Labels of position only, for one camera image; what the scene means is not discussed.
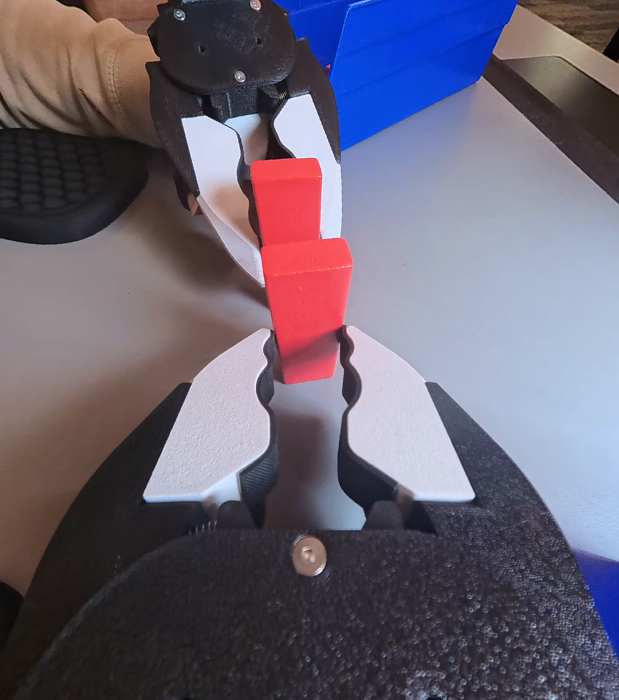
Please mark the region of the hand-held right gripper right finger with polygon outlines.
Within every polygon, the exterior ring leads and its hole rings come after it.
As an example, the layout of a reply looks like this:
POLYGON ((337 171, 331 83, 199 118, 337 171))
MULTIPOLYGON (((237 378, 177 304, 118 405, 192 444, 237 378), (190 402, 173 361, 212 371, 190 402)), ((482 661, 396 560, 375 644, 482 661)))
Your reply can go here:
POLYGON ((355 326, 341 331, 338 478, 368 515, 393 502, 404 517, 417 503, 471 503, 475 492, 426 380, 355 326))

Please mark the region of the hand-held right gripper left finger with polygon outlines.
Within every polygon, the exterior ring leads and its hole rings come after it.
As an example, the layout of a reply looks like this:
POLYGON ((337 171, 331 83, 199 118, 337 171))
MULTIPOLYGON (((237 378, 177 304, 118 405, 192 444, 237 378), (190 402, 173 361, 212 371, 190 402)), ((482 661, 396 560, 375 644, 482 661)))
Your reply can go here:
POLYGON ((262 328, 218 355, 191 381, 143 492, 146 503, 197 502, 215 519, 240 502, 262 528, 279 477, 275 335, 262 328))

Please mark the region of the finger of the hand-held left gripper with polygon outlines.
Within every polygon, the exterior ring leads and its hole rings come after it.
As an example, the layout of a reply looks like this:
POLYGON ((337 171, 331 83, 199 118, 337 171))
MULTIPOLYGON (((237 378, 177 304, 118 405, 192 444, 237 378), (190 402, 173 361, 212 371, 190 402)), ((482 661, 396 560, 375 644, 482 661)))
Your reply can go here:
POLYGON ((322 170, 321 237, 341 236, 341 166, 310 94, 291 97, 271 120, 279 145, 294 158, 315 158, 322 170))
POLYGON ((240 116, 222 124, 202 115, 181 123, 202 212, 236 264, 264 287, 260 244, 240 182, 248 175, 244 148, 250 162, 266 155, 266 116, 240 116))

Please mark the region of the red wooden pillar block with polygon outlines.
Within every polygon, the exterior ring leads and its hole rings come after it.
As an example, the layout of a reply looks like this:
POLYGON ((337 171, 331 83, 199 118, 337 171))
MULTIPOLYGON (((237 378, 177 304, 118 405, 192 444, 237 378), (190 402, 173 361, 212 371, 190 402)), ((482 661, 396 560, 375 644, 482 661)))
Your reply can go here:
POLYGON ((322 170, 317 159, 257 160, 251 180, 263 246, 321 239, 322 170))
POLYGON ((353 268, 347 240, 272 244, 261 257, 284 383, 331 378, 353 268))

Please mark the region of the person's left forearm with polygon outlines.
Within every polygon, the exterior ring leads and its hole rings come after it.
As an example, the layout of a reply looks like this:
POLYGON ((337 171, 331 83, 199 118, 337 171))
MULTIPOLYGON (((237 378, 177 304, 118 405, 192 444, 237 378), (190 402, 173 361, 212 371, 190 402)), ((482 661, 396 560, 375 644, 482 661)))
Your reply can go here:
POLYGON ((160 147, 148 38, 58 1, 0 1, 0 129, 53 129, 160 147))

